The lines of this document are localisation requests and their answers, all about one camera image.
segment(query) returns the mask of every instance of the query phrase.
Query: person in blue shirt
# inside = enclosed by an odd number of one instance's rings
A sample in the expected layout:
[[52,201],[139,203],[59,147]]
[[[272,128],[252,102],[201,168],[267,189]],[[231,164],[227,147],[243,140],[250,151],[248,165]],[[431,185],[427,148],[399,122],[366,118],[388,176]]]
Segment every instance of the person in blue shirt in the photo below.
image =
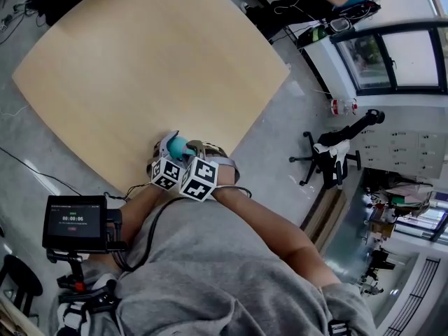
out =
[[278,0],[264,8],[241,5],[241,10],[270,40],[288,25],[321,20],[335,8],[352,6],[367,0]]

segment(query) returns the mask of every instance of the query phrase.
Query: white cabinet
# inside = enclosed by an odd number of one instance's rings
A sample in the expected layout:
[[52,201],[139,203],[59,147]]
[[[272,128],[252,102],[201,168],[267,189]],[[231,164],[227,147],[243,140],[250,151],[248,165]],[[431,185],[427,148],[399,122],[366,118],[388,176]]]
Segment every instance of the white cabinet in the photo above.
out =
[[365,129],[351,141],[363,167],[400,174],[439,178],[447,135],[412,131]]

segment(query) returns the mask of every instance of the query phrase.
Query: white sneaker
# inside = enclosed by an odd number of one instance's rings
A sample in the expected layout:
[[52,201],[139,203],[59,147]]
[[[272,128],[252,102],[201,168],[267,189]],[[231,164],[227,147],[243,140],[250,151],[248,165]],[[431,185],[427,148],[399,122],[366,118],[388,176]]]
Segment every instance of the white sneaker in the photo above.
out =
[[246,2],[242,2],[239,6],[239,9],[243,12],[243,14],[247,14],[247,8],[250,8],[249,4]]

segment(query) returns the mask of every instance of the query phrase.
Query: black pants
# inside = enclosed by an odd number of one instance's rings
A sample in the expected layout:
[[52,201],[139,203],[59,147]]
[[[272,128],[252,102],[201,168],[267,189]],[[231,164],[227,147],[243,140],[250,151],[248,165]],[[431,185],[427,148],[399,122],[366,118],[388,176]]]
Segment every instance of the black pants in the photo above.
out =
[[264,8],[248,8],[247,17],[270,40],[288,25],[327,17],[333,7],[326,0],[278,0]]

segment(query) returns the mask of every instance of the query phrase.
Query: black and white marker cube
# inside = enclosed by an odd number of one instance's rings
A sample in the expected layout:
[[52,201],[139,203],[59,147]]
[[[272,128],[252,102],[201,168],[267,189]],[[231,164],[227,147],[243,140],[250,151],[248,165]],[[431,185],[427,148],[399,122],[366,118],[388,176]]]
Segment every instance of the black and white marker cube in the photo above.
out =
[[171,190],[180,180],[182,168],[161,157],[153,163],[151,172],[151,184],[165,190]]
[[179,193],[203,202],[216,188],[218,163],[206,162],[195,157],[183,174]]

